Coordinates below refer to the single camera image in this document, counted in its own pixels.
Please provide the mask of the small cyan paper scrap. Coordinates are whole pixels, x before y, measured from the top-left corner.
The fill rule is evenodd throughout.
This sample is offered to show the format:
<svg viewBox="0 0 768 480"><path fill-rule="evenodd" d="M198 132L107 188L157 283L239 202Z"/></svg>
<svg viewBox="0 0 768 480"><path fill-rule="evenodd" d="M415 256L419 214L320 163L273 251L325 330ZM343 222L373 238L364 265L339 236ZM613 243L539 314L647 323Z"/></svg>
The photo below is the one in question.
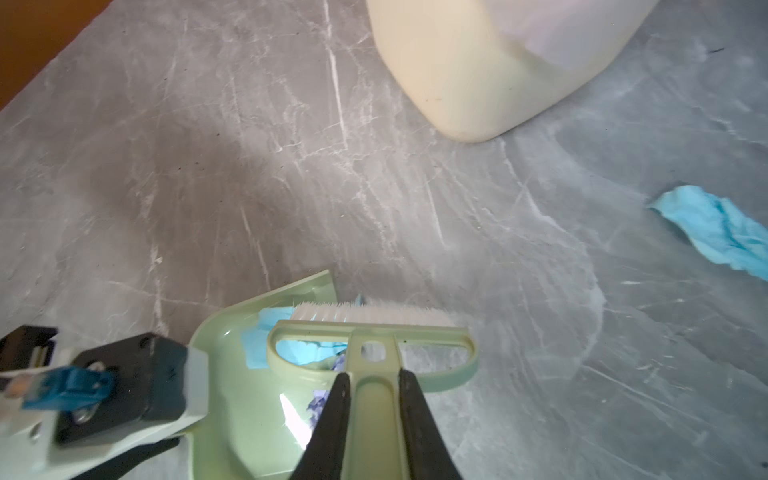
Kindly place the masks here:
<svg viewBox="0 0 768 480"><path fill-rule="evenodd" d="M681 230L710 262L767 279L767 228L730 199L682 185L658 196L648 208Z"/></svg>

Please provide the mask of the purple paper scrap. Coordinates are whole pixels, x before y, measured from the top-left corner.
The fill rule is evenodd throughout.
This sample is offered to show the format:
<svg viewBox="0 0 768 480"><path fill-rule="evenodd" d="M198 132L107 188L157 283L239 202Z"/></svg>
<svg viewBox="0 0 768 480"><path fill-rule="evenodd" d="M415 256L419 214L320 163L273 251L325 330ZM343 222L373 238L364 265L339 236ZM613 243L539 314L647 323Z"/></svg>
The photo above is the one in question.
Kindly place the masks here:
<svg viewBox="0 0 768 480"><path fill-rule="evenodd" d="M339 353L334 357L326 358L322 361L312 364L313 367L317 367L321 371L343 372L345 370L346 352ZM320 420L324 407L329 398L329 390L314 390L313 399L307 406L307 411L310 414L309 426L311 430L314 430Z"/></svg>

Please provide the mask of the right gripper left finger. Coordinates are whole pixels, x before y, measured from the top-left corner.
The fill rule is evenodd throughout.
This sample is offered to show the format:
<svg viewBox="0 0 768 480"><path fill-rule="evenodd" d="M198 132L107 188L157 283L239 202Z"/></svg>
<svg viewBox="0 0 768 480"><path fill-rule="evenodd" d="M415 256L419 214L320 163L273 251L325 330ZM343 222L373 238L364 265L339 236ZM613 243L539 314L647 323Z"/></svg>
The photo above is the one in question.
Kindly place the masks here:
<svg viewBox="0 0 768 480"><path fill-rule="evenodd" d="M351 413L351 381L339 373L291 480L340 480Z"/></svg>

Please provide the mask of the light blue paper strip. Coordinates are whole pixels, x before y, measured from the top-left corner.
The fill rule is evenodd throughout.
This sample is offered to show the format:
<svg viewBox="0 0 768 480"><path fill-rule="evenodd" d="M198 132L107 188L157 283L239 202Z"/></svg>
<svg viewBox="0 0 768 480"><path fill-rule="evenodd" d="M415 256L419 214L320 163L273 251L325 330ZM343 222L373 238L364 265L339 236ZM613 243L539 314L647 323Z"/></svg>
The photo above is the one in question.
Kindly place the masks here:
<svg viewBox="0 0 768 480"><path fill-rule="evenodd" d="M241 340L249 369L266 369L269 333L282 320L290 320L302 308L334 307L334 304L305 302L295 306L273 306L257 313L256 325L246 329ZM276 345L280 357L291 364L317 370L342 371L347 344L345 342L281 340Z"/></svg>

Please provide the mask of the green plastic dustpan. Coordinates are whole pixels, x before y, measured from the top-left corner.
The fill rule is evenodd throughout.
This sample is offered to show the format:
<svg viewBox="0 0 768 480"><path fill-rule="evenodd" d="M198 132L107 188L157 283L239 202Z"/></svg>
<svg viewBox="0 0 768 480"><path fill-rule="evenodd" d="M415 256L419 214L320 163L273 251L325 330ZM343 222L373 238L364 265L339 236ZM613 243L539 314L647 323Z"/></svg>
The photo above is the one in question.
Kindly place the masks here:
<svg viewBox="0 0 768 480"><path fill-rule="evenodd" d="M207 416L189 430L193 479L287 479L311 436L308 409L317 387L266 365L263 309L285 317L301 303L334 304L333 277L322 271L211 315L191 346L209 356Z"/></svg>

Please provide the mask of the green hand brush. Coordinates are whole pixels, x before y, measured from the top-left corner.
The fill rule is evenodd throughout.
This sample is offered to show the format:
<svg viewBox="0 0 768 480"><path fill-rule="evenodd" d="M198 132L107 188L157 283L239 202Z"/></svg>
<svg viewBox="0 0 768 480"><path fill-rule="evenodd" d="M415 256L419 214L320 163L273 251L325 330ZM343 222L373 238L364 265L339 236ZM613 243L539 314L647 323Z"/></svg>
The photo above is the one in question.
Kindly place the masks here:
<svg viewBox="0 0 768 480"><path fill-rule="evenodd" d="M345 370L291 364L276 350L281 340L345 342ZM478 348L469 330L434 309L354 304L302 308L290 320L279 321L267 342L268 364L279 376L330 391L339 373L349 375L351 413L341 479L411 479L399 403L398 374L408 370L402 346L460 348L467 354L463 364L448 370L413 372L424 397L455 389L478 370Z"/></svg>

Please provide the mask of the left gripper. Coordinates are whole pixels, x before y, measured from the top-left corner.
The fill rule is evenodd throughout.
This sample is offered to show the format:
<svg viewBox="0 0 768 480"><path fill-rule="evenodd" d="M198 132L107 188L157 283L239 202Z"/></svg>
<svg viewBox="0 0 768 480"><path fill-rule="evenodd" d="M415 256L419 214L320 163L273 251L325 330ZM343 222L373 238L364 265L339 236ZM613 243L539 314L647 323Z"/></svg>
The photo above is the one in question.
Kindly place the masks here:
<svg viewBox="0 0 768 480"><path fill-rule="evenodd" d="M180 438L165 439L153 444L140 445L97 465L73 480L119 480L141 463L177 447Z"/></svg>

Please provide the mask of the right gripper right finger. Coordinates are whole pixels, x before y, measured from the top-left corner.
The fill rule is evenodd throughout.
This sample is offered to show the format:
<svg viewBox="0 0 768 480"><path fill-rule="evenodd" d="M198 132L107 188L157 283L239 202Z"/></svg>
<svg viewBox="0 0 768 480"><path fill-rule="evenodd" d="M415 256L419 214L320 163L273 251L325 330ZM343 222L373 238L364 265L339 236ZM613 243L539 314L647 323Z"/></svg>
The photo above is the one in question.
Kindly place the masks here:
<svg viewBox="0 0 768 480"><path fill-rule="evenodd" d="M461 480L413 372L398 374L400 417L410 478Z"/></svg>

